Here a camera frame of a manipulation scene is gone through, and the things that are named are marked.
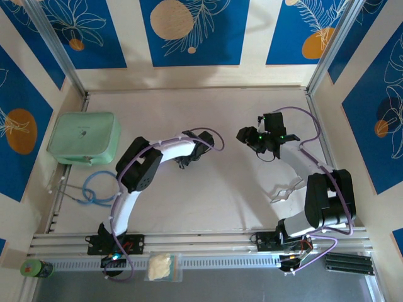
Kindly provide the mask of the mint green zip pouch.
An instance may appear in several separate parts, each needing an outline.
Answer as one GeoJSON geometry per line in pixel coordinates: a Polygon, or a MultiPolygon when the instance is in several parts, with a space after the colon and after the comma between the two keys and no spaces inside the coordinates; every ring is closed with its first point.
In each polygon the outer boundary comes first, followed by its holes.
{"type": "Polygon", "coordinates": [[[47,152],[60,164],[105,165],[118,149],[121,126],[111,112],[68,112],[60,115],[47,152]]]}

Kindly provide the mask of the blue tube stethoscope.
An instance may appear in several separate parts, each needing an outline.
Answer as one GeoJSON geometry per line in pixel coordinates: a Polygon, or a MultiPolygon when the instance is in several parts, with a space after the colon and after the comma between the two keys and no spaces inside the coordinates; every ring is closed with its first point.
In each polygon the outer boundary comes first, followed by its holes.
{"type": "Polygon", "coordinates": [[[62,176],[57,184],[55,184],[52,187],[49,187],[47,189],[48,194],[52,194],[54,191],[57,191],[58,193],[67,196],[68,198],[72,199],[73,201],[77,202],[78,204],[84,205],[84,206],[89,206],[91,204],[95,204],[97,206],[103,207],[103,208],[111,208],[112,207],[112,202],[116,199],[118,196],[118,191],[115,192],[112,196],[108,198],[98,198],[96,195],[96,191],[93,189],[88,188],[89,183],[96,177],[101,176],[101,175],[108,175],[113,178],[115,182],[117,182],[116,179],[116,174],[110,172],[110,171],[97,171],[92,173],[90,176],[86,178],[86,180],[83,182],[82,186],[75,186],[69,183],[63,184],[63,182],[66,180],[65,176],[62,176]],[[62,186],[65,187],[70,187],[73,189],[77,189],[81,192],[82,194],[82,199],[75,198],[71,196],[70,194],[67,194],[62,190],[62,186]]]}

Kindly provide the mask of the clear bag with cream contents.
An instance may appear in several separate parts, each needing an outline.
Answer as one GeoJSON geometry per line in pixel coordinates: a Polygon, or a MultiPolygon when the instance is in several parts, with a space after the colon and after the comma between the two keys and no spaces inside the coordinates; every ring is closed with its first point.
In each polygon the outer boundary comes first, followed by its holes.
{"type": "Polygon", "coordinates": [[[144,281],[181,282],[183,280],[182,254],[151,253],[147,261],[144,281]]]}

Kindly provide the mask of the black controller board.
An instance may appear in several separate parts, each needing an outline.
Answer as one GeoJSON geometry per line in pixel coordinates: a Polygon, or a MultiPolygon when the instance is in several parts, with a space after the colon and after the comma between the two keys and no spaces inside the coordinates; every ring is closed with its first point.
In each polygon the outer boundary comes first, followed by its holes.
{"type": "Polygon", "coordinates": [[[300,255],[279,255],[280,270],[284,273],[297,270],[301,266],[300,255]]]}
{"type": "Polygon", "coordinates": [[[114,269],[126,267],[126,258],[119,253],[109,254],[101,259],[100,267],[102,269],[114,269]]]}

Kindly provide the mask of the black ribbed block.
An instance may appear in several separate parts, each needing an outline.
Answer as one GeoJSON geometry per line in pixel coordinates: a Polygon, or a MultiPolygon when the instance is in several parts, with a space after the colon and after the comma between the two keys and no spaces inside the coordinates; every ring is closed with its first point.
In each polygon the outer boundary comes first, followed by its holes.
{"type": "Polygon", "coordinates": [[[324,258],[328,271],[362,274],[365,276],[375,275],[373,262],[369,256],[330,252],[324,258]]]}

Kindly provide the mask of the green can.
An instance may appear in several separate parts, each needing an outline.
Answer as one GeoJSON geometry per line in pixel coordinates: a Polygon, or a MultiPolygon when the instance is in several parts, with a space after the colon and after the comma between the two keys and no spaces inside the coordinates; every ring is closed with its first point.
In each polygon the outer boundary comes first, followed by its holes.
{"type": "Polygon", "coordinates": [[[52,275],[53,271],[52,263],[38,259],[25,260],[20,267],[20,273],[25,277],[47,278],[52,275]]]}

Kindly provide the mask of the blue floral wall poster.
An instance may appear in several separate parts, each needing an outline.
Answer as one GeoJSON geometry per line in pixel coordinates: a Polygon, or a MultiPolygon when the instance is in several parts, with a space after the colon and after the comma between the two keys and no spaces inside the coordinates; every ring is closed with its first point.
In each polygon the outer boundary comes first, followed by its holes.
{"type": "Polygon", "coordinates": [[[376,193],[403,181],[403,23],[342,103],[376,193]]]}
{"type": "Polygon", "coordinates": [[[154,67],[239,65],[250,0],[139,0],[154,67]]]}
{"type": "Polygon", "coordinates": [[[349,0],[283,0],[266,64],[317,64],[348,4],[349,0]]]}
{"type": "Polygon", "coordinates": [[[387,1],[365,0],[363,3],[360,12],[327,70],[333,84],[338,80],[387,1]]]}
{"type": "Polygon", "coordinates": [[[30,19],[21,0],[0,0],[0,8],[12,22],[56,87],[61,90],[65,74],[30,19]]]}
{"type": "Polygon", "coordinates": [[[53,109],[0,46],[0,193],[20,202],[53,109]]]}
{"type": "Polygon", "coordinates": [[[76,69],[127,66],[106,0],[42,0],[40,6],[76,69]]]}

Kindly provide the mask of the aluminium mounting rail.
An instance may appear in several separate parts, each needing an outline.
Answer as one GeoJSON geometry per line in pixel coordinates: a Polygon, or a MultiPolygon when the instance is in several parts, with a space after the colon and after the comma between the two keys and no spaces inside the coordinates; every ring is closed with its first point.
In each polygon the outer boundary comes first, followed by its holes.
{"type": "MultiPolygon", "coordinates": [[[[184,255],[235,255],[255,254],[257,246],[250,241],[255,230],[224,233],[145,233],[143,253],[179,252],[184,255]]],[[[35,234],[28,248],[30,257],[63,258],[87,256],[88,243],[85,233],[35,234]]],[[[314,252],[327,249],[332,241],[338,240],[335,252],[373,252],[373,245],[364,227],[358,227],[351,236],[335,232],[323,234],[325,239],[313,239],[314,252]]]]}

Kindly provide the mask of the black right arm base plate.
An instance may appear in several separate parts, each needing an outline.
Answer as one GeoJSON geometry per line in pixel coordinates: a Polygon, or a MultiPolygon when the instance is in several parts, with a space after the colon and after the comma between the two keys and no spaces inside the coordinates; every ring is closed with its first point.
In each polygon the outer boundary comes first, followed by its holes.
{"type": "Polygon", "coordinates": [[[284,237],[280,232],[256,232],[249,238],[258,252],[297,252],[313,249],[312,243],[303,236],[284,237]]]}

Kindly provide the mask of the aluminium frame post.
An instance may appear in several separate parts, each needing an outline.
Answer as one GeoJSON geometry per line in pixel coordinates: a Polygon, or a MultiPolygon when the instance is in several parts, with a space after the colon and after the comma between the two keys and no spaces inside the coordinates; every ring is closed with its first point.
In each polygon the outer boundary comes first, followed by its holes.
{"type": "Polygon", "coordinates": [[[361,8],[363,7],[366,0],[349,0],[347,7],[344,10],[342,16],[340,17],[339,23],[336,26],[334,33],[324,50],[324,53],[315,68],[315,71],[306,86],[307,95],[312,97],[319,84],[321,83],[323,77],[327,74],[327,70],[334,60],[337,52],[339,51],[341,45],[343,44],[346,35],[349,33],[356,17],[358,16],[361,8]]]}
{"type": "Polygon", "coordinates": [[[78,94],[85,98],[87,96],[87,92],[78,77],[74,64],[69,58],[65,48],[63,47],[63,44],[58,38],[41,5],[36,0],[21,0],[21,2],[32,23],[35,25],[40,36],[44,40],[63,73],[68,80],[70,80],[73,88],[76,89],[78,94]]]}

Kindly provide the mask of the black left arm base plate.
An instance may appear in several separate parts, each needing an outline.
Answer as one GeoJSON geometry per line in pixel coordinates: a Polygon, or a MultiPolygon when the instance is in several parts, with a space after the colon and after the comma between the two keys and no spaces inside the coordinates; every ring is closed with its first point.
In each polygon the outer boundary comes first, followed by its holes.
{"type": "MultiPolygon", "coordinates": [[[[142,255],[144,249],[144,236],[135,234],[123,234],[117,236],[117,239],[128,255],[142,255]]],[[[108,255],[122,253],[115,240],[108,235],[106,241],[103,241],[99,235],[87,236],[85,241],[88,243],[88,255],[108,255]]]]}

